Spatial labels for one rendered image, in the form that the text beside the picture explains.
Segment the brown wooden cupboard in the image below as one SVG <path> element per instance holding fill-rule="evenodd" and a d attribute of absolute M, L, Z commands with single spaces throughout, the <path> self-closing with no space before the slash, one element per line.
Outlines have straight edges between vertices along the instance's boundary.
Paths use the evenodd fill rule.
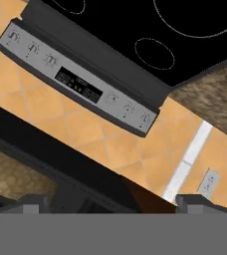
<path fill-rule="evenodd" d="M 121 178 L 141 213 L 174 214 L 176 206 L 132 180 Z"/>

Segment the black range hood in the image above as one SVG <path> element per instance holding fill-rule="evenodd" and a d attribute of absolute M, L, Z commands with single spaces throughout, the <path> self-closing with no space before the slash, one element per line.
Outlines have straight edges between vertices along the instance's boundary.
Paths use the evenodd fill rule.
<path fill-rule="evenodd" d="M 54 213 L 140 211 L 120 175 L 2 108 L 0 151 L 54 180 Z"/>

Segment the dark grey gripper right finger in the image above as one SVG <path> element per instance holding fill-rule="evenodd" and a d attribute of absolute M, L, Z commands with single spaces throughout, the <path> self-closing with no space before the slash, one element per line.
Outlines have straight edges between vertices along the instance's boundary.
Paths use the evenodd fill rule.
<path fill-rule="evenodd" d="M 227 207 L 214 204 L 200 194 L 177 194 L 176 212 L 182 214 L 222 214 L 227 213 Z"/>

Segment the black hob with silver panel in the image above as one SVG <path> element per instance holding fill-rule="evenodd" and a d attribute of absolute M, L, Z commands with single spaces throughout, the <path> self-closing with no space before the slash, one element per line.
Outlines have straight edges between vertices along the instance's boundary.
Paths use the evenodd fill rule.
<path fill-rule="evenodd" d="M 8 38 L 12 31 L 19 42 Z M 37 54 L 28 53 L 31 43 Z M 227 4 L 29 0 L 1 34 L 0 52 L 94 114 L 146 136 L 173 90 L 227 66 Z M 106 102 L 109 94 L 118 96 L 115 104 Z"/>

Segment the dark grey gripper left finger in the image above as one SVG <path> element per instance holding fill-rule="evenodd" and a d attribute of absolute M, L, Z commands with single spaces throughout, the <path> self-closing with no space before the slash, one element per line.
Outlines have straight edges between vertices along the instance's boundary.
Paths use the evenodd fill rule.
<path fill-rule="evenodd" d="M 50 212 L 50 199 L 44 194 L 28 194 L 15 202 L 0 207 L 0 213 L 42 214 Z"/>

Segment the grey wall socket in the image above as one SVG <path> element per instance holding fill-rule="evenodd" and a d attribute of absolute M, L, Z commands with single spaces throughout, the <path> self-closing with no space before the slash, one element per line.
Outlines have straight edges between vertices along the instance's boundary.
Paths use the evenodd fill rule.
<path fill-rule="evenodd" d="M 210 199 L 220 180 L 220 174 L 214 169 L 208 169 L 198 186 L 198 193 Z"/>

